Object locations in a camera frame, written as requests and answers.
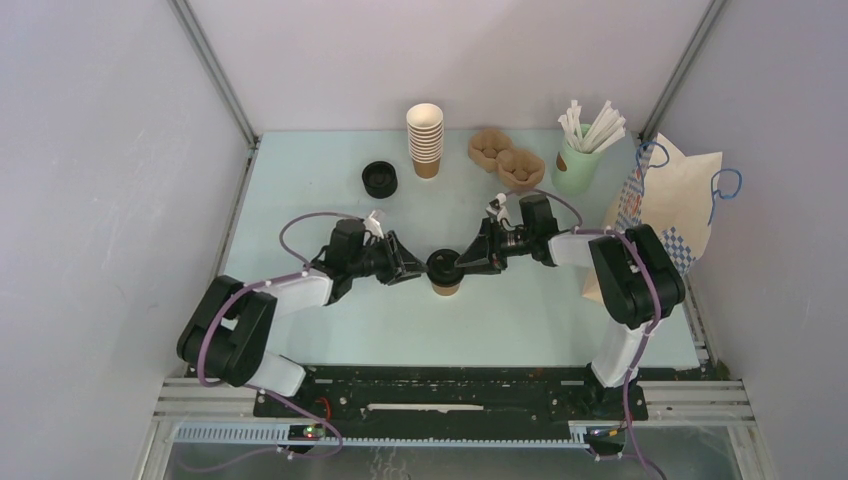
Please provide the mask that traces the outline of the black cup lid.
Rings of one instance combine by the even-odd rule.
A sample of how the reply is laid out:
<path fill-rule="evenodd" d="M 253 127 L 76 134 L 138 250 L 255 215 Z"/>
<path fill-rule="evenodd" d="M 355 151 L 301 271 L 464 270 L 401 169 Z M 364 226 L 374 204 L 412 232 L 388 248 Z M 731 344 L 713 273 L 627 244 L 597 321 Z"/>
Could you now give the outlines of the black cup lid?
<path fill-rule="evenodd" d="M 464 270 L 456 265 L 460 254 L 452 249 L 434 251 L 427 259 L 427 276 L 430 280 L 451 281 L 464 278 Z"/>

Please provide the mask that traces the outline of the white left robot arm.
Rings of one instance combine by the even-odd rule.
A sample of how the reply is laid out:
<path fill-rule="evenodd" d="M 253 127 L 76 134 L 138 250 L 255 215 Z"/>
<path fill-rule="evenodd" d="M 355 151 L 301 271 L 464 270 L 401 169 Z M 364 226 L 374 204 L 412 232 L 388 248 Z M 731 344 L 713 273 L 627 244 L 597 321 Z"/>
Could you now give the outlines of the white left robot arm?
<path fill-rule="evenodd" d="M 205 386 L 271 391 L 290 415 L 304 416 L 315 406 L 316 390 L 304 382 L 303 366 L 268 349 L 274 322 L 337 302 L 356 279 L 375 277 L 391 286 L 427 270 L 396 233 L 383 230 L 377 220 L 343 218 L 301 272 L 252 284 L 228 275 L 216 277 L 182 331 L 176 353 L 195 368 Z"/>

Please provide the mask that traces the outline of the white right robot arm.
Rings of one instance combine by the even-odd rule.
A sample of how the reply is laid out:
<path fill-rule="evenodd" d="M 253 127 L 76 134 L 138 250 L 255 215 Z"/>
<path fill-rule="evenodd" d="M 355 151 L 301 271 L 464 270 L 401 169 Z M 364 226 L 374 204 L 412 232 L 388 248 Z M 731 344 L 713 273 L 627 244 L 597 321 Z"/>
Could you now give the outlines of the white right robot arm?
<path fill-rule="evenodd" d="M 548 267 L 593 269 L 610 322 L 589 365 L 597 381 L 583 388 L 581 402 L 591 416 L 606 418 L 622 403 L 619 388 L 636 379 L 653 331 L 684 301 L 685 284 L 651 226 L 618 231 L 577 224 L 562 230 L 552 213 L 552 198 L 542 190 L 521 198 L 522 221 L 511 225 L 507 196 L 497 195 L 455 265 L 466 274 L 499 274 L 509 258 L 529 255 Z"/>

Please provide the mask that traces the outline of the single brown paper cup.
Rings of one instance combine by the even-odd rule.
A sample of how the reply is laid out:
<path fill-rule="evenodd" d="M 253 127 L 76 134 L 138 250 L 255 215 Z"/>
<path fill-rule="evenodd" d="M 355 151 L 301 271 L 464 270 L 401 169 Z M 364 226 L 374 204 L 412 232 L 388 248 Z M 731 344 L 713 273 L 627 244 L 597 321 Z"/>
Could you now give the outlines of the single brown paper cup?
<path fill-rule="evenodd" d="M 458 292 L 461 282 L 462 279 L 451 281 L 432 280 L 431 286 L 436 294 L 444 297 L 449 297 L 455 295 Z"/>

